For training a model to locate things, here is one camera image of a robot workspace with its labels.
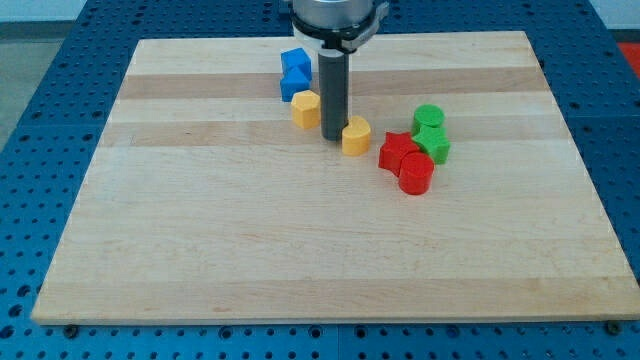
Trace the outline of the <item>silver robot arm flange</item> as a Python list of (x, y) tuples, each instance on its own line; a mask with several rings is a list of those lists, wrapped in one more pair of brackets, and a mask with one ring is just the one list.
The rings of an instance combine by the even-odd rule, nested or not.
[(367, 43), (389, 13), (372, 0), (292, 0), (294, 37), (324, 56), (352, 54)]

